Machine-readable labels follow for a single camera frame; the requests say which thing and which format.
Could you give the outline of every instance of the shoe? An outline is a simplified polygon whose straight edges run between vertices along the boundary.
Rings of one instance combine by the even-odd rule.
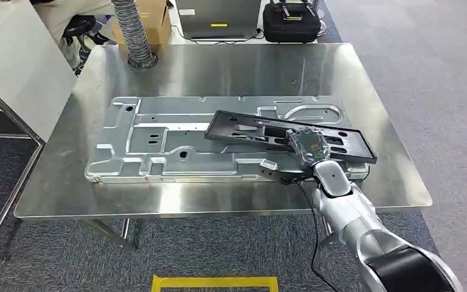
[[[108,39],[106,36],[102,35],[101,33],[96,33],[94,35],[91,35],[90,33],[87,35],[87,37],[89,37],[93,42],[94,44],[98,45],[98,46],[102,46],[104,45],[107,41],[109,41],[110,39]]]

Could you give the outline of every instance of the laptop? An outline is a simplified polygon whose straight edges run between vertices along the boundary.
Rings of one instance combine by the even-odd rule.
[[[176,0],[185,38],[250,38],[261,0]]]

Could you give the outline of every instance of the person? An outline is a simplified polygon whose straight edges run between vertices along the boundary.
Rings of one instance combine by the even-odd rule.
[[[65,27],[75,15],[114,15],[111,0],[30,0],[38,16],[46,26],[47,30],[58,44],[62,54],[72,69],[78,69],[80,65],[80,44],[77,41],[67,42],[62,39]],[[100,30],[98,38],[106,40],[113,37],[112,28],[105,25]]]

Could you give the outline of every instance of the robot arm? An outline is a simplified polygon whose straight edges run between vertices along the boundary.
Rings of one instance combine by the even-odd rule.
[[[338,240],[353,254],[362,283],[371,292],[460,292],[450,267],[435,254],[398,237],[381,223],[375,207],[330,158],[321,131],[288,130],[297,163],[312,168],[318,182],[313,204]]]

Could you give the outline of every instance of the flexible metal duct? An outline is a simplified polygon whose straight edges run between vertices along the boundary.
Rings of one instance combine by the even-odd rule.
[[[157,56],[151,52],[135,0],[112,0],[112,4],[128,49],[130,66],[135,69],[146,69],[154,66],[157,62]]]

